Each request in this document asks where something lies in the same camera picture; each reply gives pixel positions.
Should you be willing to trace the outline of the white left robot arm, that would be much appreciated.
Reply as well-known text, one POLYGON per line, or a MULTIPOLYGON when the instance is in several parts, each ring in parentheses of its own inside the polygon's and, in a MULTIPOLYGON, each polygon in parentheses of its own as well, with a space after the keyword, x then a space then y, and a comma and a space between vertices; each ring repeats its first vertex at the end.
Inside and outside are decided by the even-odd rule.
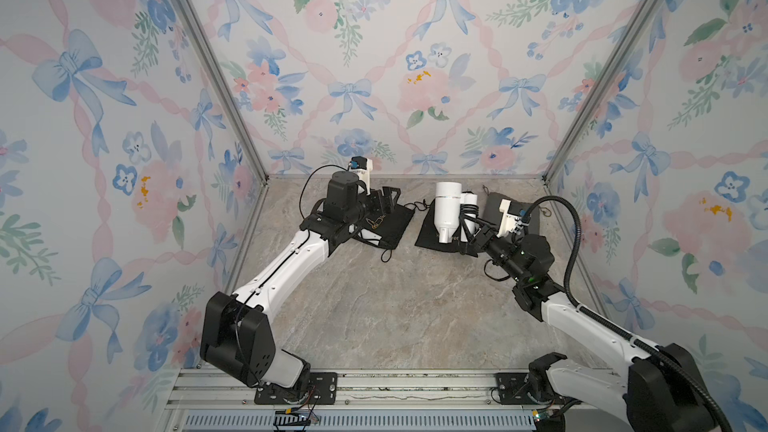
POLYGON ((249 388, 273 385, 305 393, 310 365, 277 346, 271 321, 307 275, 345 242, 394 249, 411 218, 400 194, 396 187, 371 187, 361 169, 335 172, 325 197, 288 246, 244 286, 231 294, 218 292, 207 302, 201 359, 249 388))

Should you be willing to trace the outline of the plain black drawstring pouch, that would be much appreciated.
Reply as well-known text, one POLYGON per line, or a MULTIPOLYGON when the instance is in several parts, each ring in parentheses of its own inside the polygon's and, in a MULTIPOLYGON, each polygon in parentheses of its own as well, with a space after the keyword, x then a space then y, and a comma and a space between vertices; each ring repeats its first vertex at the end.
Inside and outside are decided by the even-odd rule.
POLYGON ((436 252, 458 253, 460 249, 460 230, 456 229, 456 231, 451 236, 450 242, 441 243, 439 241, 438 230, 434 225, 434 208, 435 200, 432 200, 429 204, 426 216, 424 217, 420 232, 415 242, 415 246, 436 252))

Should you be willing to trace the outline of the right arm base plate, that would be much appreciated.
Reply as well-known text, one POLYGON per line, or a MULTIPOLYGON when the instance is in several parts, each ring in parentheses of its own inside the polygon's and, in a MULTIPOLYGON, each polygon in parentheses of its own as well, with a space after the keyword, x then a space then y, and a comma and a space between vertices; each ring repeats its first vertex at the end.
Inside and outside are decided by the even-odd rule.
POLYGON ((529 376, 524 372, 498 372, 491 399, 499 405, 533 406, 538 402, 531 395, 529 376))

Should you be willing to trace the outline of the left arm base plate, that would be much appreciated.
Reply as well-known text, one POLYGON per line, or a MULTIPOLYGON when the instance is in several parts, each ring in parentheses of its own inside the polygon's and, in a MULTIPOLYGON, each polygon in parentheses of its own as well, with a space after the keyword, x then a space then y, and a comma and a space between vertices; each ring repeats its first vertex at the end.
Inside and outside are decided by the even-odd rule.
POLYGON ((299 405, 334 405, 338 388, 336 372, 303 373, 291 387, 264 383, 255 389, 256 405, 298 407, 299 405))

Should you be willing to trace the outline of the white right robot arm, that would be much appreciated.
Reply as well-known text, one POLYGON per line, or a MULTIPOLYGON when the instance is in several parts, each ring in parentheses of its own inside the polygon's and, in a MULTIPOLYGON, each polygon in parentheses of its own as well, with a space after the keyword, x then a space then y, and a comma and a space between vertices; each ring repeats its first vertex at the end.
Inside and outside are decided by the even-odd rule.
POLYGON ((576 305, 549 275, 554 262, 540 235, 504 237, 486 224, 458 233, 462 252, 485 254, 513 281, 519 307, 588 348, 607 365, 580 366, 560 353, 529 365, 536 400, 577 399, 627 423, 635 431, 726 430, 723 412, 710 395, 692 355, 677 344, 660 346, 576 305))

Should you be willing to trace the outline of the black pouch with gold logo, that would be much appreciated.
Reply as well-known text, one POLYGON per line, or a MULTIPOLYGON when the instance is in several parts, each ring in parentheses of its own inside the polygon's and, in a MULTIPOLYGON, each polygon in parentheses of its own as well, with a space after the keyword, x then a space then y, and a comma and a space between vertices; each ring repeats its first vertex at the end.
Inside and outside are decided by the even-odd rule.
POLYGON ((398 204, 389 215, 381 216, 375 220, 367 219, 366 225, 354 236, 354 239, 381 249, 380 260, 382 263, 388 263, 414 214, 428 211, 429 208, 430 205, 425 200, 398 204))

